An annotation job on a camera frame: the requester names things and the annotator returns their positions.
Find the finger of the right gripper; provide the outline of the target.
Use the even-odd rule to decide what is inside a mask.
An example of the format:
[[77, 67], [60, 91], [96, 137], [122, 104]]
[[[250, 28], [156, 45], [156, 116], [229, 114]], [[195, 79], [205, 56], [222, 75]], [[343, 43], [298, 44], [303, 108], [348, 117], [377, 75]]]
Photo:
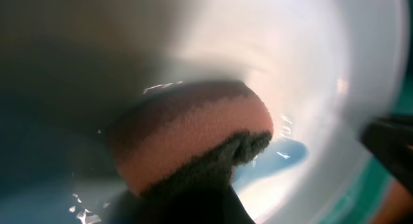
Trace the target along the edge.
[[412, 192], [412, 116], [373, 119], [362, 130], [360, 142]]

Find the green and orange sponge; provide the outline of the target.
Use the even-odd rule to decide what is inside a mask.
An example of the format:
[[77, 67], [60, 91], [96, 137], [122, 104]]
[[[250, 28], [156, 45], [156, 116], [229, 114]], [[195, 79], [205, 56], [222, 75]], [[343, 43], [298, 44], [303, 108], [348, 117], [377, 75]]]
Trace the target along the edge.
[[233, 169], [262, 152], [273, 133], [267, 107], [244, 83], [203, 81], [148, 98], [110, 127], [107, 140], [128, 189], [163, 201], [224, 192]]

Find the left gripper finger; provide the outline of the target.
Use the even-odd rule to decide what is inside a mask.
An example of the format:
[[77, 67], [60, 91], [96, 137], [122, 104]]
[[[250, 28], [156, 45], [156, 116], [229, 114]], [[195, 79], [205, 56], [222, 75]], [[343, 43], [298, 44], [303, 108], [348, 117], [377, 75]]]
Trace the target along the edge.
[[254, 224], [232, 187], [224, 193], [197, 190], [166, 202], [149, 201], [126, 191], [111, 201], [109, 224]]

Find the light blue plate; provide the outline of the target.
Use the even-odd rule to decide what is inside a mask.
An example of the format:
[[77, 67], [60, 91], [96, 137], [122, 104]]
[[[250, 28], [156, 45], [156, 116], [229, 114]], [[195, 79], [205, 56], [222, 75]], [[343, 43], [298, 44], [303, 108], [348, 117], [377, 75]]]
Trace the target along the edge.
[[1, 222], [107, 223], [131, 192], [110, 127], [179, 85], [240, 81], [274, 133], [228, 187], [254, 223], [310, 223], [349, 38], [335, 0], [1, 0]]

